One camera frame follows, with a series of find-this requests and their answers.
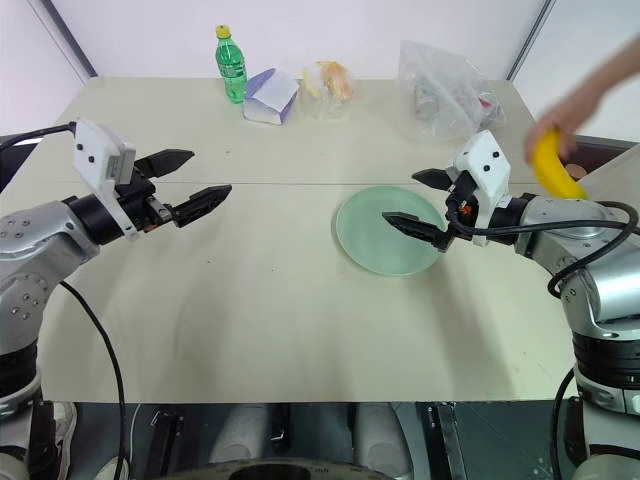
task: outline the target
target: banana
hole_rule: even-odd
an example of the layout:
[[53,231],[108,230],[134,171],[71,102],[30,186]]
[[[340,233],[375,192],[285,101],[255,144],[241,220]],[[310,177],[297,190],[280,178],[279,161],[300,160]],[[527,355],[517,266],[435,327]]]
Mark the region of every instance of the banana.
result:
[[545,133],[533,150],[533,172],[538,183],[554,197],[587,198],[587,193],[565,170],[558,158],[560,135],[556,130]]

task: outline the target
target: light green plate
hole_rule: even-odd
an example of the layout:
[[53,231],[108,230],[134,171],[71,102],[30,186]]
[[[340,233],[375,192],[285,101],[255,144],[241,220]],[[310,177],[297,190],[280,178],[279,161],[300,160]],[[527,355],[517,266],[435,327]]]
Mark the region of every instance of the light green plate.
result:
[[399,187],[362,190],[336,216],[340,245],[356,263],[382,275],[411,275],[438,259],[437,249],[393,228],[382,212],[409,213],[444,229],[442,217],[420,195]]

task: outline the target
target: table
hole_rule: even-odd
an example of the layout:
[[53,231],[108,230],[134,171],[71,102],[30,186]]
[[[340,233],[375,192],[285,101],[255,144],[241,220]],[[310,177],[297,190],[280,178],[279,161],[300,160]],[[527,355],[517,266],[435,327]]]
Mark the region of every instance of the table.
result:
[[[72,102],[63,120],[108,123],[142,155],[197,151],[159,182],[162,201],[234,184],[205,219],[108,245],[69,280],[111,336],[128,401],[553,396],[573,355],[537,265],[501,245],[457,241],[427,271],[389,278],[338,246],[336,210],[368,185],[405,185],[444,211],[443,192],[409,175],[445,165],[456,145],[416,147],[399,137],[378,108],[391,86],[360,82],[351,118],[326,125],[297,106],[284,127],[245,123],[214,80],[96,79]],[[518,153],[531,117],[513,87],[494,86],[510,121],[496,136],[512,158],[513,191],[536,193]],[[42,142],[3,193],[0,213],[86,193],[71,147],[60,135]],[[101,341],[61,289],[39,346],[47,398],[116,399]]]

